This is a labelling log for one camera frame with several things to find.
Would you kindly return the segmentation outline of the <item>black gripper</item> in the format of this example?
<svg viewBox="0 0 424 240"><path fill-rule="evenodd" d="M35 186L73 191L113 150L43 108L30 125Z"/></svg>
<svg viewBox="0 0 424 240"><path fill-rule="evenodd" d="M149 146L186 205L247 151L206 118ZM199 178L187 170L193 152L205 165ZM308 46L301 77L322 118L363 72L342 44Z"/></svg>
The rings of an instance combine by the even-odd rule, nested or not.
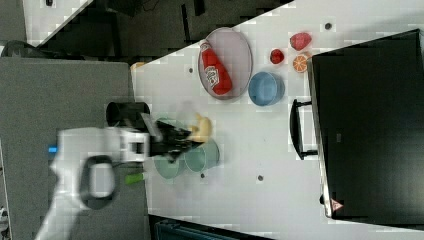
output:
<svg viewBox="0 0 424 240"><path fill-rule="evenodd" d="M164 156L175 162L182 154L201 146L189 140L190 131L176 120L161 118L153 120L150 114L142 113L141 118L149 133L149 156Z"/></svg>

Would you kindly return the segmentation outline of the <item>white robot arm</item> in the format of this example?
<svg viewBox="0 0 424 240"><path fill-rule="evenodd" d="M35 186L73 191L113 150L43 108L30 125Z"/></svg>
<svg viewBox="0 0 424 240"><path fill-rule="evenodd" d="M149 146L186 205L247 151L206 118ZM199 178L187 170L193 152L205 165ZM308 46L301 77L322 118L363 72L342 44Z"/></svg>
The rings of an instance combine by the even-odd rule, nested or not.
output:
<svg viewBox="0 0 424 240"><path fill-rule="evenodd" d="M180 128L137 112L121 116L112 127L61 130L50 165L57 176L54 195L34 240L69 240L78 215L113 202L119 184L117 165L156 156L174 162L208 142L210 119L200 114L196 119L195 125Z"/></svg>

